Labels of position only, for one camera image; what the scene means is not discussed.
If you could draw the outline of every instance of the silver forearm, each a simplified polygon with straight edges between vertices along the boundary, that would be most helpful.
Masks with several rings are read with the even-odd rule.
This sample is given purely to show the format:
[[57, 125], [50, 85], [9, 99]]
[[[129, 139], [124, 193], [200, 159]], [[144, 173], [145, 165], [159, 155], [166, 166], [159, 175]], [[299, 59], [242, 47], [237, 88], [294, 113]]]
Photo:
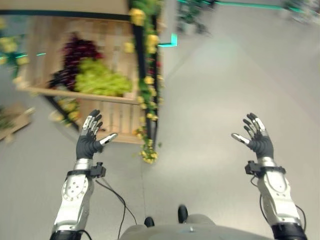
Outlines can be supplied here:
[[[81, 158], [76, 161], [73, 170], [89, 170], [92, 165], [92, 159]], [[93, 190], [93, 181], [85, 174], [69, 175], [66, 178], [61, 190], [62, 203], [52, 232], [85, 229]]]
[[[258, 159], [258, 163], [263, 167], [277, 166], [270, 157], [262, 157]], [[259, 178], [257, 185], [270, 226], [283, 223], [301, 225], [296, 205], [291, 198], [289, 182], [282, 172], [266, 171], [263, 177]]]

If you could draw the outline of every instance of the gray floor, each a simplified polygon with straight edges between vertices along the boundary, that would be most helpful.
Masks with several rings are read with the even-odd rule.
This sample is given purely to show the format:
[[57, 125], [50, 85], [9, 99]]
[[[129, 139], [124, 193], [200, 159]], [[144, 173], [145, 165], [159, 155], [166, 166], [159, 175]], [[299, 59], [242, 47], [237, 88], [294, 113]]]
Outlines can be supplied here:
[[[216, 224], [272, 237], [259, 193], [244, 166], [254, 154], [235, 142], [242, 118], [254, 112], [268, 128], [275, 160], [287, 170], [292, 197], [307, 216], [307, 235], [319, 240], [319, 27], [280, 20], [270, 9], [218, 6], [204, 19], [212, 36], [180, 36], [163, 49], [166, 88], [154, 165], [134, 156], [138, 145], [112, 143], [96, 160], [138, 222], [177, 222], [177, 207], [208, 215]], [[0, 142], [0, 239], [48, 239], [66, 172], [75, 160], [71, 129], [48, 121], [52, 108], [38, 96], [14, 91], [0, 68], [0, 103], [35, 106], [30, 126], [15, 142]], [[123, 208], [99, 186], [87, 230], [94, 240], [115, 239]], [[133, 224], [128, 215], [123, 229]]]

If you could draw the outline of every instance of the flower garland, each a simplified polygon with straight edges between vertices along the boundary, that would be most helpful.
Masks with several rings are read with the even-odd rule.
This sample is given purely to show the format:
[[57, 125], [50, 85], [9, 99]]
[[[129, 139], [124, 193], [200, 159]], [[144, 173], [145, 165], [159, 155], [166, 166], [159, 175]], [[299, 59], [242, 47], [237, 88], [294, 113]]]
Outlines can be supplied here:
[[[160, 86], [163, 86], [163, 78], [158, 75], [156, 79], [152, 76], [154, 74], [154, 69], [152, 64], [154, 64], [154, 59], [152, 55], [157, 52], [157, 45], [159, 43], [159, 38], [154, 31], [151, 24], [151, 16], [158, 14], [161, 10], [162, 1], [161, 0], [134, 0], [132, 1], [132, 8], [129, 11], [131, 16], [131, 22], [136, 25], [143, 27], [143, 39], [145, 45], [145, 56], [147, 59], [147, 73], [144, 79], [139, 79], [139, 96], [137, 101], [140, 104], [140, 107], [145, 111], [146, 115], [140, 117], [141, 127], [133, 131], [133, 134], [136, 135], [139, 139], [143, 140], [143, 145], [141, 146], [140, 155], [142, 159], [148, 163], [154, 163], [158, 154], [154, 150], [153, 140], [148, 137], [147, 127], [146, 127], [146, 118], [151, 121], [157, 121], [158, 116], [156, 115], [157, 104], [154, 102], [155, 97], [159, 98], [159, 91], [157, 92], [154, 83], [158, 81]], [[125, 44], [125, 50], [127, 52], [133, 52], [135, 46], [131, 42]]]
[[0, 65], [8, 64], [13, 66], [15, 71], [13, 77], [18, 75], [19, 67], [29, 62], [28, 56], [24, 52], [18, 52], [18, 46], [21, 44], [24, 34], [18, 36], [5, 36], [4, 29], [6, 21], [0, 17]]

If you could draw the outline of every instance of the purple grapes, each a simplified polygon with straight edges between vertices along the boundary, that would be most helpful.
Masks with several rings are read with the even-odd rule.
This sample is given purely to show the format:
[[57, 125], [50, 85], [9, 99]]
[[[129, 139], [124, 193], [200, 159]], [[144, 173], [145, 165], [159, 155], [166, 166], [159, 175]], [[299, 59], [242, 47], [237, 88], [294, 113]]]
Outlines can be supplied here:
[[63, 70], [53, 74], [53, 79], [49, 82], [49, 86], [53, 88], [61, 84], [70, 91], [74, 91], [81, 59], [100, 59], [103, 56], [97, 51], [93, 41], [80, 39], [75, 32], [72, 33], [70, 41], [65, 44], [63, 52]]

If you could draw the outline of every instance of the robotic arm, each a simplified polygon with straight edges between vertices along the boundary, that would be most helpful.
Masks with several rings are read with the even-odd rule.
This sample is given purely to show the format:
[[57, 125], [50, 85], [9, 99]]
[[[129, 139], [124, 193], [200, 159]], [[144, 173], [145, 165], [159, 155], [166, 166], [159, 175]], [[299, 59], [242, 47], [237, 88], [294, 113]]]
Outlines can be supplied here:
[[90, 197], [94, 191], [93, 178], [104, 177], [106, 169], [102, 162], [93, 166], [93, 156], [117, 137], [116, 133], [96, 141], [102, 126], [99, 110], [86, 118], [76, 144], [76, 162], [67, 173], [62, 186], [62, 203], [54, 221], [50, 240], [80, 240], [89, 215]]
[[253, 113], [244, 119], [244, 129], [251, 139], [232, 133], [232, 137], [256, 153], [257, 163], [249, 161], [247, 174], [258, 178], [257, 187], [263, 199], [263, 209], [274, 238], [277, 240], [307, 240], [301, 227], [297, 207], [291, 198], [291, 188], [285, 169], [274, 161], [274, 147], [262, 121]]

